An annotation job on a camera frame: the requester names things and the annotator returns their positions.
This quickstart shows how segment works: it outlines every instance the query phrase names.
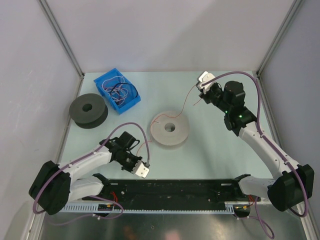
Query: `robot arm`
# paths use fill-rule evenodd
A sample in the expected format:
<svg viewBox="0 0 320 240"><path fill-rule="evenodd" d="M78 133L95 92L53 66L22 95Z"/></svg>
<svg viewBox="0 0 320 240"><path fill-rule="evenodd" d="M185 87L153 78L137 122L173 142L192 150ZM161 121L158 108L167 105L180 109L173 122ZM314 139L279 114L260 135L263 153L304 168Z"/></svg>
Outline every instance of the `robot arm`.
<svg viewBox="0 0 320 240"><path fill-rule="evenodd" d="M286 157L281 156L260 135L257 129L256 116L245 107L246 93L243 84L229 81L224 89L213 82L215 76L205 71L199 78L197 88L200 97L207 103L212 103L225 113L224 123L229 131L244 140L261 158L268 167L273 179L257 178L248 174L238 177L239 186L246 195L255 195L267 198L279 211L285 211L304 200L302 190L294 173L286 163L291 163L302 180L306 195L312 196L314 171L308 165L301 166L297 161L288 156L264 131L274 147Z"/></svg>
<svg viewBox="0 0 320 240"><path fill-rule="evenodd" d="M145 178L149 173L147 164L142 157L135 156L131 150L137 142L126 131L120 136L110 139L99 151L84 158L77 164L70 164L68 168L60 172L42 193L38 203L49 214L59 212L68 202L82 199L87 196L96 196L103 192L108 185L108 180L101 174L94 174L88 178L82 178L85 174L99 166L116 161L126 170L139 177ZM29 195L35 199L45 182L58 170L60 166L52 161L46 162L35 178Z"/></svg>

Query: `white table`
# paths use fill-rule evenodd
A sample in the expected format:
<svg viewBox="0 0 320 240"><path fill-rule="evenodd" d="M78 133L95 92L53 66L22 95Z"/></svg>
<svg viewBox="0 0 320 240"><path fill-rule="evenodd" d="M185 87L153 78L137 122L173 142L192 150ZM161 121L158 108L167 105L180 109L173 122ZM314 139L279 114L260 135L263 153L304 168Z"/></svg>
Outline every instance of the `white table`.
<svg viewBox="0 0 320 240"><path fill-rule="evenodd" d="M211 71L218 76L224 71ZM86 73L80 95L87 93L99 94L94 79L103 73ZM150 138L149 126L157 114L164 111L180 112L188 91L197 83L201 74L198 71L180 72L123 72L137 88L141 102L119 115L107 102L109 114L106 121L93 129L82 129L73 121L70 125L61 164L85 154L105 139L118 125L136 122L146 131ZM228 81L243 83L246 93L245 105L254 114L257 113L257 91L250 78L234 74L219 79L222 88ZM268 168L256 153L224 124L224 114L212 104L199 100L199 91L195 87L186 101L183 111L188 117L190 133L184 145L177 149L163 149L156 143L150 143L150 172L147 179L223 179L235 178L242 174L251 174L259 178L271 178ZM265 112L261 111L261 125L270 134ZM124 126L114 137L127 131L143 142L143 135L134 126ZM147 158L146 148L139 155ZM137 176L122 171L117 162L97 168L94 172L101 173L109 179L138 179Z"/></svg>

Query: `reflective floor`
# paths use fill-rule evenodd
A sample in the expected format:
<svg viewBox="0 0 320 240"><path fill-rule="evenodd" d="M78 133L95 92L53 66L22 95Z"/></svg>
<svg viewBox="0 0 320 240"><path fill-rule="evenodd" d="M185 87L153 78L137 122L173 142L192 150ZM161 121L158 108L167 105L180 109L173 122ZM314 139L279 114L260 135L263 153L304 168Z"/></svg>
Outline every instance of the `reflective floor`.
<svg viewBox="0 0 320 240"><path fill-rule="evenodd" d="M276 240L306 240L299 218L260 205L262 218L271 226ZM67 222L78 213L58 213L55 223ZM82 218L65 226L43 224L41 240L267 240L254 219L236 220L232 215L124 214L113 220Z"/></svg>

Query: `metal corner post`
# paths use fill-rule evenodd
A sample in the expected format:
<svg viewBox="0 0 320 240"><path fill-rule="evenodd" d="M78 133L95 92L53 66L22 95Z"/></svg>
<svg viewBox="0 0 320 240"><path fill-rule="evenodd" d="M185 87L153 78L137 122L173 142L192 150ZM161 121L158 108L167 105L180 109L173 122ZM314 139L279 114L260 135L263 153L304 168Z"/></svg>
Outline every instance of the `metal corner post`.
<svg viewBox="0 0 320 240"><path fill-rule="evenodd" d="M297 13L301 9L305 0L294 0L288 13L286 14L278 32L276 33L268 51L266 52L260 66L257 69L258 77L261 76L261 73L264 71L267 63L273 56L273 53L277 49L278 45L280 44L281 40L283 39L284 35L286 34L287 30L289 29L290 25L292 24L294 18L296 17Z"/></svg>
<svg viewBox="0 0 320 240"><path fill-rule="evenodd" d="M65 53L68 55L68 57L70 58L76 72L78 73L78 75L80 77L82 77L84 75L84 73L82 72L79 63L75 57L75 55L73 54L67 40L66 37L64 36L63 32L61 31L61 28L53 14L53 12L51 11L48 3L46 0L38 0L40 7L43 10L44 15L47 17L50 25L52 26L57 38L59 39L60 43L62 44L63 49L65 50Z"/></svg>

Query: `blue bin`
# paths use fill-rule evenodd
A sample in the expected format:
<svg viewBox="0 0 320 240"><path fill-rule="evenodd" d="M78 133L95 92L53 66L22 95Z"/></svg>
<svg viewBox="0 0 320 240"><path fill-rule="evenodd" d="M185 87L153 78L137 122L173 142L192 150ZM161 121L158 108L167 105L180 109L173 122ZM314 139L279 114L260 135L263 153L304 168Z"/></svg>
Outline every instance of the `blue bin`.
<svg viewBox="0 0 320 240"><path fill-rule="evenodd" d="M141 101L136 87L116 68L94 80L99 93L108 99L118 114Z"/></svg>

